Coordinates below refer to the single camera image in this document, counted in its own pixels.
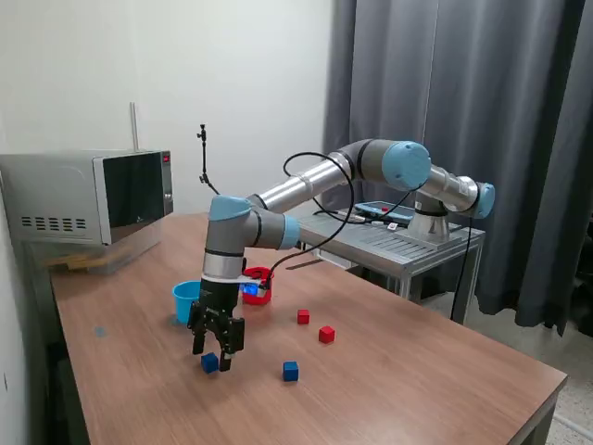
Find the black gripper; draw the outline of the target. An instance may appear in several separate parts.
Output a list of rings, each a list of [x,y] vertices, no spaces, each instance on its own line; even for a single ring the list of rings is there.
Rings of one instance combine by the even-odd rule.
[[[209,319],[221,320],[217,339],[221,346],[219,369],[229,371],[233,356],[245,346],[245,319],[233,318],[238,301],[237,282],[219,282],[203,278],[198,301],[193,301],[188,315],[187,328],[192,332],[194,355],[202,354]]]

